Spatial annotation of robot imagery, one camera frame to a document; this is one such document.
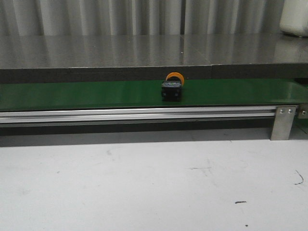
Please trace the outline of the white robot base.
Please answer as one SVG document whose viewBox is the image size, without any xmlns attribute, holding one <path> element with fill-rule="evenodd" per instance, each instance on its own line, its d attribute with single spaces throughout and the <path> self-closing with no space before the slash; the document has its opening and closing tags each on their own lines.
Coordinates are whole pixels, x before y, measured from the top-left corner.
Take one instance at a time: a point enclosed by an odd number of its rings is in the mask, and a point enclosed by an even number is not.
<svg viewBox="0 0 308 231">
<path fill-rule="evenodd" d="M 298 37 L 308 36 L 308 1 L 285 0 L 279 23 L 284 33 Z"/>
</svg>

